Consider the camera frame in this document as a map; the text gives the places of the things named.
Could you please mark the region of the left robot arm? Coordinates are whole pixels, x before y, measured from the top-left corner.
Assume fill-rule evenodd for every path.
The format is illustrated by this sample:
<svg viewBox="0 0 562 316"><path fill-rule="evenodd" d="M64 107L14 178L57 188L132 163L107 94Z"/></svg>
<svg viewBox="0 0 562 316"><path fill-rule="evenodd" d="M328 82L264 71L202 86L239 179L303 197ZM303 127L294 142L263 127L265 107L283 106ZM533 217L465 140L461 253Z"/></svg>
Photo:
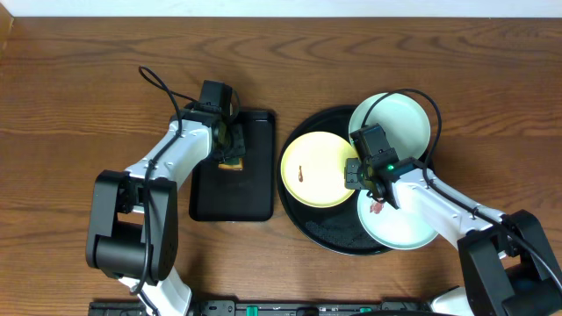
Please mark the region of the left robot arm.
<svg viewBox="0 0 562 316"><path fill-rule="evenodd" d="M208 158L244 154L235 116L181 110L163 138L124 171L94 182L86 262L126 285L149 315L185 315L192 292L174 267L177 192Z"/></svg>

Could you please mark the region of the green and yellow sponge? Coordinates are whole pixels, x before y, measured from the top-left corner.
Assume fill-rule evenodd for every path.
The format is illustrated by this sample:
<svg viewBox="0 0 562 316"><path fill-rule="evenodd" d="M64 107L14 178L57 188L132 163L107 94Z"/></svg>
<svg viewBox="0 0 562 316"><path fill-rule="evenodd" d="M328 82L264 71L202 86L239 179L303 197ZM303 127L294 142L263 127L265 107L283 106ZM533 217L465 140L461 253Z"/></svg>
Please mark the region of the green and yellow sponge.
<svg viewBox="0 0 562 316"><path fill-rule="evenodd" d="M227 160L218 164L220 169L225 170L243 170L243 159L242 158L235 158L231 160Z"/></svg>

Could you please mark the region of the yellow plate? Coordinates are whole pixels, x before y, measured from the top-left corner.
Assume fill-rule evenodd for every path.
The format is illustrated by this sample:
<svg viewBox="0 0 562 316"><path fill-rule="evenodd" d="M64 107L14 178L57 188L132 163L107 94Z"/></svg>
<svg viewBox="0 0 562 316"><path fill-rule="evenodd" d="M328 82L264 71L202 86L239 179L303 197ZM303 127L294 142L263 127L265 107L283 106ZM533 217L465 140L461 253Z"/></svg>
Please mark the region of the yellow plate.
<svg viewBox="0 0 562 316"><path fill-rule="evenodd" d="M356 157L356 150L334 133L305 133L292 141L282 155L283 185L304 205L339 205L354 193L345 187L344 169L346 160Z"/></svg>

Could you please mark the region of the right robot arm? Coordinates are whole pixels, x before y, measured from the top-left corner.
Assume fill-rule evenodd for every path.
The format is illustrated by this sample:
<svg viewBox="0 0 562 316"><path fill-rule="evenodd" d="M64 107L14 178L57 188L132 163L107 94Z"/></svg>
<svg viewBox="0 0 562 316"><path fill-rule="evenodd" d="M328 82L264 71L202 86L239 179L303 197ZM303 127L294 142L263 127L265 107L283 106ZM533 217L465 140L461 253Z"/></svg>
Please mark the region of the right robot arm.
<svg viewBox="0 0 562 316"><path fill-rule="evenodd" d="M350 158L345 185L367 190L430 225L456 247L475 315L550 315L561 309L561 268L538 219L506 214L441 181L414 158L378 166Z"/></svg>

